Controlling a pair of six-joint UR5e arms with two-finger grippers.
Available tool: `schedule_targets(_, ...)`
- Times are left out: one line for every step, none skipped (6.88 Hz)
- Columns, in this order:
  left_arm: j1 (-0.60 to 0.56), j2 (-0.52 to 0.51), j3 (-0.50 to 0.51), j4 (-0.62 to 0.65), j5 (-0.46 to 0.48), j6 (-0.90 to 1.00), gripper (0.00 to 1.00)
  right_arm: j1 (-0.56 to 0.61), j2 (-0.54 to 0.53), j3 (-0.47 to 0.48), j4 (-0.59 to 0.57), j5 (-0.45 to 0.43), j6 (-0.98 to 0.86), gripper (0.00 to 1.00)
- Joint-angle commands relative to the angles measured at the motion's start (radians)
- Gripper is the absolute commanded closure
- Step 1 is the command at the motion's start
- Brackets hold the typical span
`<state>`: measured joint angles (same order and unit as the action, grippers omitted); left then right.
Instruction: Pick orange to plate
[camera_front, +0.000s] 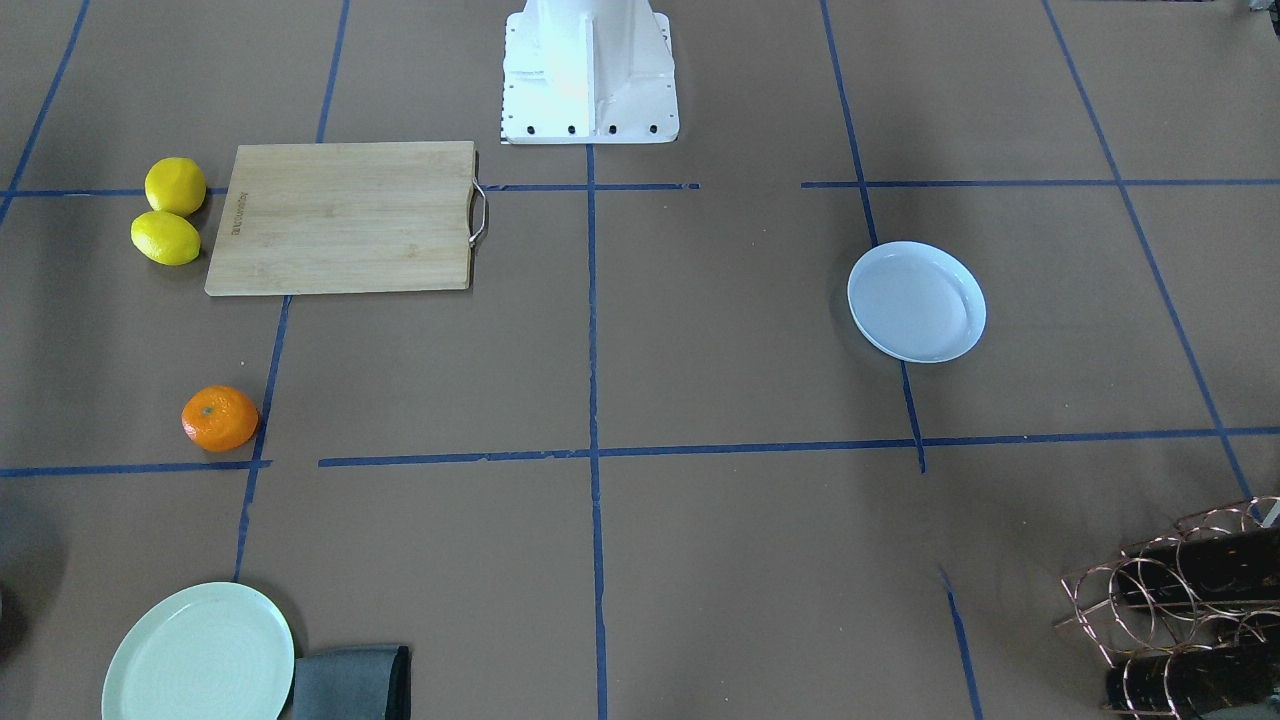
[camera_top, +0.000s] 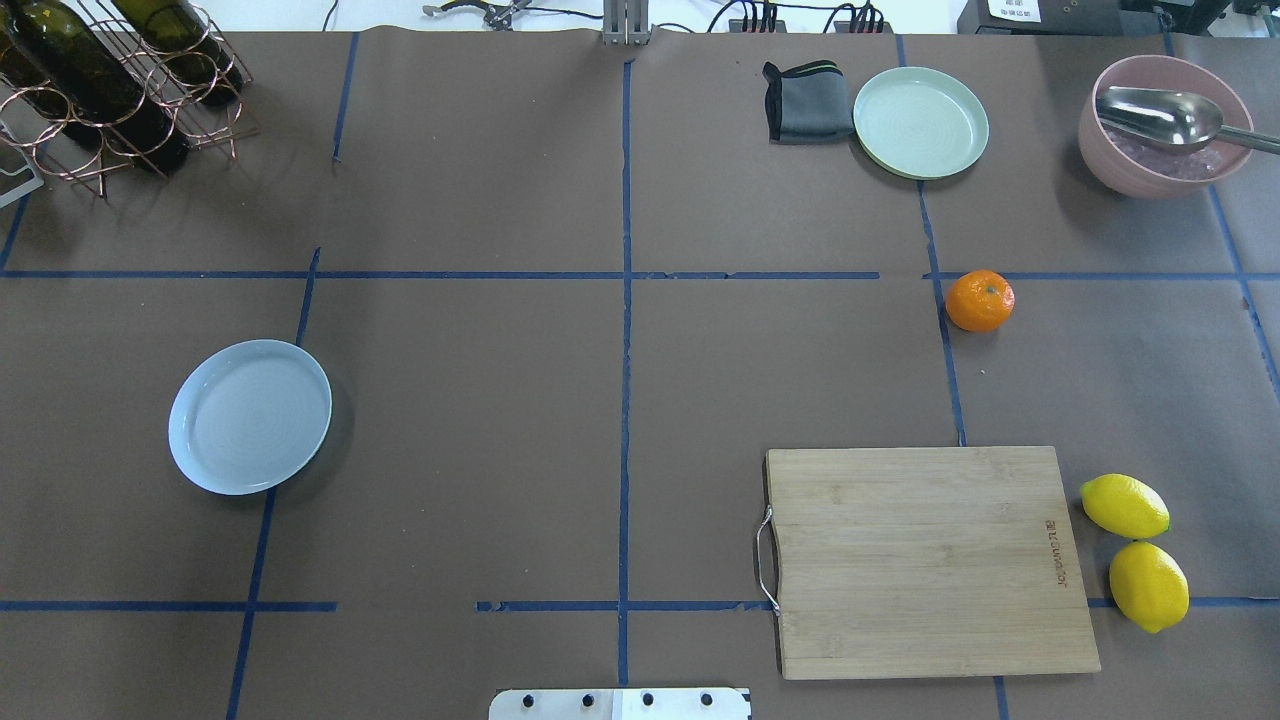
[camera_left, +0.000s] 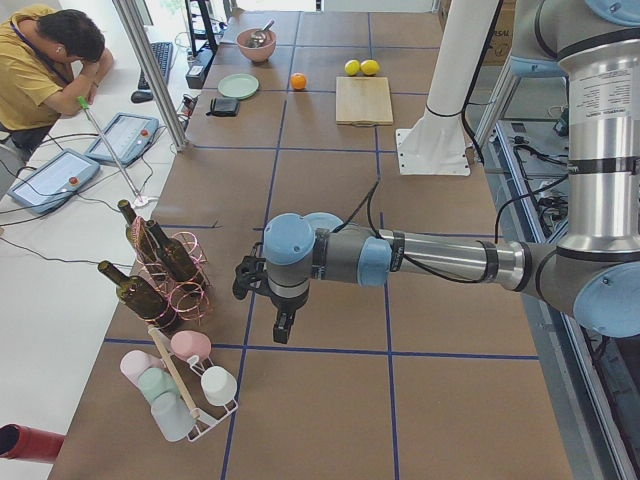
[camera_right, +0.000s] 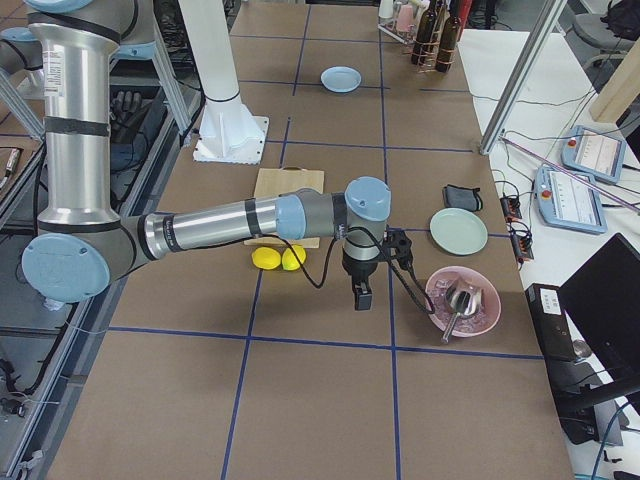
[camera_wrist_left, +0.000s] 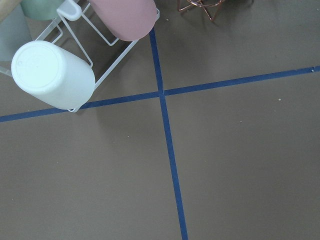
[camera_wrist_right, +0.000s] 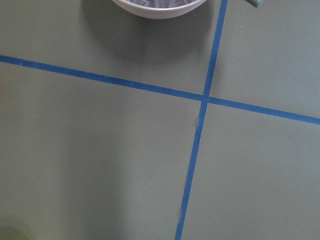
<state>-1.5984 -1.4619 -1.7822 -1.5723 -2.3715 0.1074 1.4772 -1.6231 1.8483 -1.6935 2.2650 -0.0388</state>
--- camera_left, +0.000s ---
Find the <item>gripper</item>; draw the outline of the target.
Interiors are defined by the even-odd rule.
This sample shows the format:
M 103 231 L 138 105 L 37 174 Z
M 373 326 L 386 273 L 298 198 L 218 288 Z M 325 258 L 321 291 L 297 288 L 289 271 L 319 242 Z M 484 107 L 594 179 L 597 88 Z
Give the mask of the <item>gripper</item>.
M 277 309 L 273 341 L 287 344 L 295 323 L 296 312 L 307 303 L 310 281 L 305 279 L 295 285 L 283 285 L 269 278 L 268 286 L 271 291 L 271 302 Z

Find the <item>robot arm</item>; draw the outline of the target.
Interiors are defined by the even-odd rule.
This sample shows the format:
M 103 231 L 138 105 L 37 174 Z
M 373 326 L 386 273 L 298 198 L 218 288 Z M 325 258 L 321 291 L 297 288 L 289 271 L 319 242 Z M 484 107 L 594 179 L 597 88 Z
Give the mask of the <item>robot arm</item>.
M 287 213 L 263 235 L 261 286 L 289 339 L 313 279 L 380 286 L 396 271 L 497 283 L 608 337 L 639 332 L 639 5 L 521 1 L 513 54 L 556 63 L 569 87 L 569 213 L 554 245 L 454 241 Z

